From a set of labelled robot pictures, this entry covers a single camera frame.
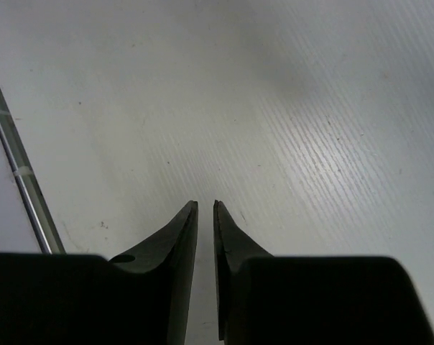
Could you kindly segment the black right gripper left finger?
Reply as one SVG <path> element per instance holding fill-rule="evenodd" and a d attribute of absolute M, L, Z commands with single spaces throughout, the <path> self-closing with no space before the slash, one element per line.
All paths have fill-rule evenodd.
<path fill-rule="evenodd" d="M 197 233 L 190 201 L 112 259 L 0 253 L 0 344 L 183 344 Z"/>

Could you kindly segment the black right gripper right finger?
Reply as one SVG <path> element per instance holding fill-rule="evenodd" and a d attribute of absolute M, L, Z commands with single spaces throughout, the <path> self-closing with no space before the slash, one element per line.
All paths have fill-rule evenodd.
<path fill-rule="evenodd" d="M 434 344 L 412 280 L 391 257 L 274 256 L 221 201 L 213 235 L 225 344 Z"/>

